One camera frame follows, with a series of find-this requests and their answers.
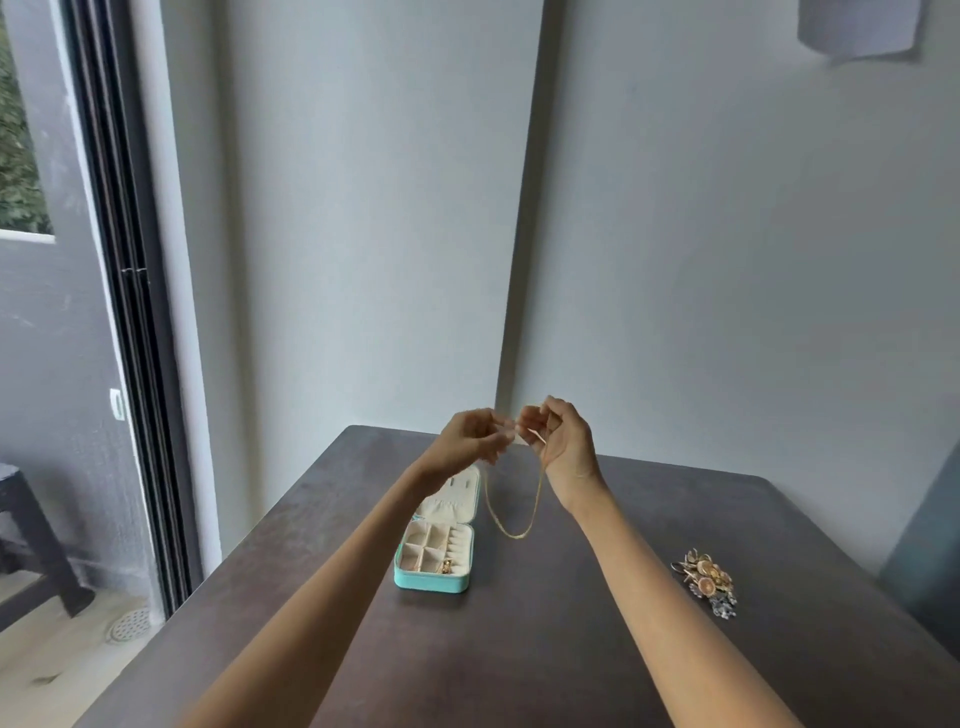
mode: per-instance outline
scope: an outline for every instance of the forearm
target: forearm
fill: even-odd
[[[391,487],[201,697],[182,728],[310,723],[429,478],[409,470]]]
[[[674,724],[800,725],[602,490],[575,515]]]

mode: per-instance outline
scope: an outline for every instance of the necklace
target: necklace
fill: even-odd
[[[493,522],[496,523],[496,527],[500,529],[500,533],[506,536],[508,539],[514,539],[514,541],[519,541],[520,539],[525,539],[527,534],[530,533],[530,529],[534,527],[534,519],[537,517],[537,506],[540,505],[540,488],[543,486],[543,471],[545,466],[540,464],[540,477],[537,480],[537,497],[534,498],[534,512],[530,514],[530,524],[527,526],[527,529],[523,533],[510,533],[506,528],[503,527],[503,523],[500,522],[500,519],[493,512],[493,506],[490,505],[490,477],[486,473],[486,468],[483,473],[483,495],[484,499],[487,501],[487,510],[490,511],[490,515],[493,518]]]

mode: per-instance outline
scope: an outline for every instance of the chair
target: chair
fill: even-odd
[[[93,601],[93,590],[77,581],[27,478],[19,468],[4,463],[0,463],[0,511],[13,516],[13,522],[27,542],[31,562],[36,561],[37,569],[42,572],[29,587],[0,602],[0,631],[52,596],[60,597],[70,617],[77,616]],[[0,541],[0,571],[11,573],[22,568],[22,557]]]

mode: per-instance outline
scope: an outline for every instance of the window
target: window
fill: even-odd
[[[27,115],[0,13],[0,230],[52,234]]]

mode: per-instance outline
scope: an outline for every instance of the cream fabric lining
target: cream fabric lining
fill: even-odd
[[[477,515],[480,470],[471,465],[449,478],[434,495],[417,508],[417,515],[434,523],[469,523]]]
[[[450,559],[450,574],[440,575],[463,576],[470,571],[472,543],[473,529],[468,525],[410,521],[397,563],[404,571],[440,574],[444,559]]]

